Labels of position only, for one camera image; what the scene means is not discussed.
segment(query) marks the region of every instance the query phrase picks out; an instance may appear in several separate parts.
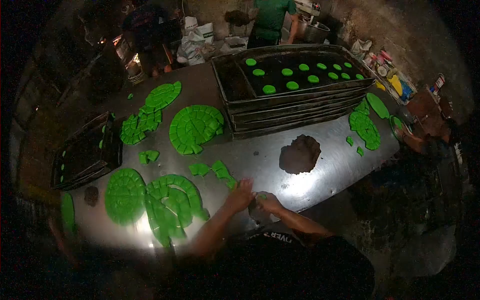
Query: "round green cookie dough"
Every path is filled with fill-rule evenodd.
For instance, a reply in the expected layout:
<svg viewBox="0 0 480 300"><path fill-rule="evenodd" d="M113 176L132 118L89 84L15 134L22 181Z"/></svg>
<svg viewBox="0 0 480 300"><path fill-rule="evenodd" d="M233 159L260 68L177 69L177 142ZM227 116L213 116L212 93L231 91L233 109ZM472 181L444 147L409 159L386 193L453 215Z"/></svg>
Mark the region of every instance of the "round green cookie dough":
<svg viewBox="0 0 480 300"><path fill-rule="evenodd" d="M267 94L267 95L268 95L268 94L274 94L274 93L276 93L276 89L275 89L275 87L274 87L273 85L266 85L266 86L264 86L263 91L264 91L264 93Z"/></svg>
<svg viewBox="0 0 480 300"><path fill-rule="evenodd" d="M112 174L105 192L105 210L115 223L137 221L144 211L145 183L137 171L120 169Z"/></svg>
<svg viewBox="0 0 480 300"><path fill-rule="evenodd" d="M309 68L306 64L304 64L304 63L299 66L299 69L300 69L300 71L308 71L308 70L310 70L310 68Z"/></svg>
<svg viewBox="0 0 480 300"><path fill-rule="evenodd" d="M334 80L337 80L337 79L338 79L338 75L335 74L335 73L333 73L333 72L328 73L328 77L330 77L330 78L332 78L332 79L334 79Z"/></svg>
<svg viewBox="0 0 480 300"><path fill-rule="evenodd" d="M223 133L222 113L208 105L192 105L180 110L170 124L170 141L180 154L200 153L200 145Z"/></svg>
<svg viewBox="0 0 480 300"><path fill-rule="evenodd" d="M308 76L307 80L308 80L308 82L311 83L311 84L316 84L316 83L318 83L318 82L320 81L320 80L318 79L318 77L315 76L315 75L310 75L310 76Z"/></svg>
<svg viewBox="0 0 480 300"><path fill-rule="evenodd" d="M289 89L291 91L298 90L299 85L295 81L289 81L289 82L287 82L287 89Z"/></svg>
<svg viewBox="0 0 480 300"><path fill-rule="evenodd" d="M290 69L283 69L282 74L283 76L291 76L293 74L293 71Z"/></svg>
<svg viewBox="0 0 480 300"><path fill-rule="evenodd" d="M263 76L265 75L265 72L263 70L260 70L260 69L255 69L253 70L252 72L255 76Z"/></svg>
<svg viewBox="0 0 480 300"><path fill-rule="evenodd" d="M245 61L245 63L247 64L247 66L253 67L254 65L257 64L257 61L254 60L254 59L247 59L247 60Z"/></svg>

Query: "stainless steel table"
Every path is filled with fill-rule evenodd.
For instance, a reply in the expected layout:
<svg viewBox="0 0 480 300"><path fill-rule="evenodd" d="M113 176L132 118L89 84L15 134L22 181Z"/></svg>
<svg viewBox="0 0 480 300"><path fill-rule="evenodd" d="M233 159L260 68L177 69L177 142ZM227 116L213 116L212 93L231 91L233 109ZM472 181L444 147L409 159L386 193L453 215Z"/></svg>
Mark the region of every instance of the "stainless steel table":
<svg viewBox="0 0 480 300"><path fill-rule="evenodd" d="M347 115L337 120L247 140L232 141L230 132L226 129L223 135L202 145L204 150L200 154L180 155L168 138L168 128L175 114L180 109L193 104L211 105L222 111L222 100L209 64L183 68L165 74L158 80L147 81L131 91L123 91L99 109L114 111L117 118L132 113L137 114L150 90L160 84L173 83L177 80L182 82L182 92L162 111L163 122L156 132L147 133L147 138L137 145L124 146L121 168L137 170L146 184L167 174L185 176L197 186L204 207L211 215L223 204L228 194L228 187L218 180L213 172L204 178L192 176L188 169L190 164L212 165L216 160L221 160L233 177L254 178L255 191L272 192L286 208L300 212L357 182L399 149L388 120L380 119L371 110L370 117L381 136L381 145L375 151L365 149L365 143L350 130ZM132 100L127 99L130 92L134 94ZM289 145L301 134L312 136L318 141L322 152L310 173L288 174L278 166L280 149ZM346 142L346 137L349 135L355 142L353 147ZM364 157L360 157L356 152L359 145L364 149ZM138 153L145 150L158 150L160 157L156 162L146 166L141 165ZM157 249L161 245L150 230L146 212L136 223L125 227L109 219L105 211L104 195L110 176L111 173L90 184L99 189L99 201L95 207L90 207L84 202L84 191L87 186L71 191L75 206L75 221L82 234L89 242L106 248L161 252L161 249ZM175 240L174 250L181 251L181 246L188 243L201 225L202 222L194 217L193 223L185 229L187 239ZM228 234L240 233L254 227L255 224L249 218L247 211L243 211L232 220Z"/></svg>

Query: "brown dough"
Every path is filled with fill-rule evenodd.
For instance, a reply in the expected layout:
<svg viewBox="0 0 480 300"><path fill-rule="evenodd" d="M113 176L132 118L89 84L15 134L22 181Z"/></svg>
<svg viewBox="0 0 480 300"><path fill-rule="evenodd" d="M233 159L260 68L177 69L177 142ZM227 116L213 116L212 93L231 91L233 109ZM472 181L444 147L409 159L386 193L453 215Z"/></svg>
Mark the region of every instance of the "brown dough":
<svg viewBox="0 0 480 300"><path fill-rule="evenodd" d="M310 172L320 155L320 144L311 136L300 135L290 146L282 147L279 166L289 174Z"/></svg>

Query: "baking tray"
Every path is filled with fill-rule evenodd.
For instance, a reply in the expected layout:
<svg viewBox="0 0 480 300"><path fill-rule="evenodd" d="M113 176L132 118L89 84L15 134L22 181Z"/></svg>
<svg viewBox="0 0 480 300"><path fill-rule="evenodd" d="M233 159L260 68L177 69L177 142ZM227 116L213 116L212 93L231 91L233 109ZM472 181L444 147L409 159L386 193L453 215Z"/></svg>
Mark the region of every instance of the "baking tray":
<svg viewBox="0 0 480 300"><path fill-rule="evenodd" d="M106 112L88 122L65 141L52 163L52 188L67 191L91 182L121 165L122 143L118 135L114 134L113 121L112 115Z"/></svg>

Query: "green dough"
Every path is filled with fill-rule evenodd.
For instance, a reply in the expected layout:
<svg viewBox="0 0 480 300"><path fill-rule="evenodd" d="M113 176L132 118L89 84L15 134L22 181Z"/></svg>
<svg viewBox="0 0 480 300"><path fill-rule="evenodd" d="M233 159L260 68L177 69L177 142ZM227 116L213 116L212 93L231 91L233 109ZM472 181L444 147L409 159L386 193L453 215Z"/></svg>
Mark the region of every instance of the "green dough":
<svg viewBox="0 0 480 300"><path fill-rule="evenodd" d="M293 75L293 71L290 70L290 69L283 69L282 74L283 74L283 76L291 76L291 75Z"/></svg>
<svg viewBox="0 0 480 300"><path fill-rule="evenodd" d="M180 94L181 82L174 84L162 84L154 88L145 99L145 105L155 108L155 111L165 108L172 103Z"/></svg>
<svg viewBox="0 0 480 300"><path fill-rule="evenodd" d="M338 75L335 74L335 73L333 73L333 72L328 73L328 77L330 77L330 78L332 78L332 79L335 79L335 80L338 79Z"/></svg>
<svg viewBox="0 0 480 300"><path fill-rule="evenodd" d="M173 118L170 141L180 154L198 154L202 151L200 145L210 141L223 124L223 115L215 107L192 105L180 110Z"/></svg>
<svg viewBox="0 0 480 300"><path fill-rule="evenodd" d="M144 198L145 183L142 176L134 169L120 169L108 181L105 210L113 222L127 225L142 216Z"/></svg>
<svg viewBox="0 0 480 300"><path fill-rule="evenodd" d="M193 164L188 166L188 168L190 169L190 172L192 173L193 176L200 175L203 177L207 175L208 172L210 171L210 167L207 166L206 164Z"/></svg>
<svg viewBox="0 0 480 300"><path fill-rule="evenodd" d="M233 190L237 181L230 175L227 167L225 166L225 164L222 161L217 160L212 165L212 170L213 170L213 172L215 172L215 175L217 176L218 179L226 179L227 180L227 186L231 190Z"/></svg>
<svg viewBox="0 0 480 300"><path fill-rule="evenodd" d="M370 115L370 107L368 106L367 99L364 98L362 102L360 102L360 104L358 104L353 110L361 112L367 116Z"/></svg>
<svg viewBox="0 0 480 300"><path fill-rule="evenodd" d="M360 147L357 147L357 153L360 154L360 156L363 156L363 149Z"/></svg>
<svg viewBox="0 0 480 300"><path fill-rule="evenodd" d="M72 232L75 225L75 209L73 199L70 193L66 192L61 200L61 218L68 231Z"/></svg>
<svg viewBox="0 0 480 300"><path fill-rule="evenodd" d="M385 104L375 94L367 93L367 101L380 118L385 119L390 116Z"/></svg>
<svg viewBox="0 0 480 300"><path fill-rule="evenodd" d="M299 69L300 69L300 71L308 71L308 70L310 70L310 68L309 68L306 64L304 64L304 63L299 66Z"/></svg>
<svg viewBox="0 0 480 300"><path fill-rule="evenodd" d="M253 74L255 76L263 76L263 75L265 75L265 72L263 70L260 70L260 69L255 69L255 70L253 70Z"/></svg>
<svg viewBox="0 0 480 300"><path fill-rule="evenodd" d="M298 90L299 85L295 81L289 81L289 82L287 82L287 89L289 89L291 91Z"/></svg>
<svg viewBox="0 0 480 300"><path fill-rule="evenodd" d="M307 80L308 80L308 82L311 83L311 84L316 84L316 83L318 83L318 82L320 81L320 80L318 79L318 77L315 76L315 75L310 75L310 76L308 76Z"/></svg>
<svg viewBox="0 0 480 300"><path fill-rule="evenodd" d="M257 61L254 60L254 59L247 59L247 60L245 61L245 63L247 64L247 66L253 67L254 65L257 64Z"/></svg>
<svg viewBox="0 0 480 300"><path fill-rule="evenodd" d="M266 85L263 88L263 91L265 94L274 94L276 92L276 89L273 85Z"/></svg>
<svg viewBox="0 0 480 300"><path fill-rule="evenodd" d="M350 144L350 147L352 147L352 146L353 146L353 139L352 139L352 137L351 137L351 136L347 136L347 143L349 143L349 144Z"/></svg>

